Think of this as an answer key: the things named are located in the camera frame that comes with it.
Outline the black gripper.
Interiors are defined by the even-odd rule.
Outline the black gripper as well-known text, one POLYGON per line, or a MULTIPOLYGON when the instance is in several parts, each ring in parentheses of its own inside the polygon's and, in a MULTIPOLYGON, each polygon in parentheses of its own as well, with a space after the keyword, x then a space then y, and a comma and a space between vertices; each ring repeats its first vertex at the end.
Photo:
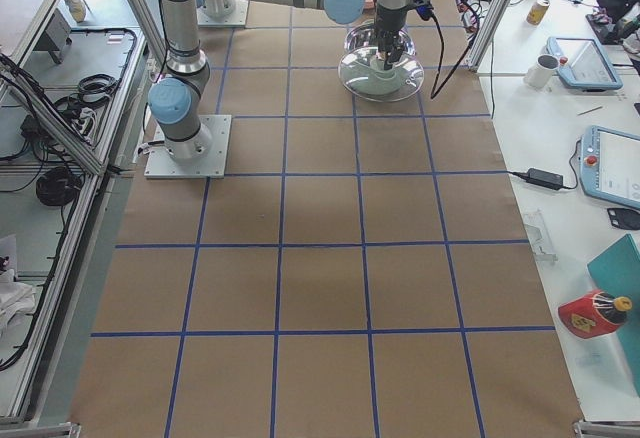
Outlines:
POLYGON ((384 58, 385 69, 392 69, 403 56, 405 47, 403 39, 400 37, 403 27, 404 22, 398 19, 376 18, 377 47, 378 52, 384 58))

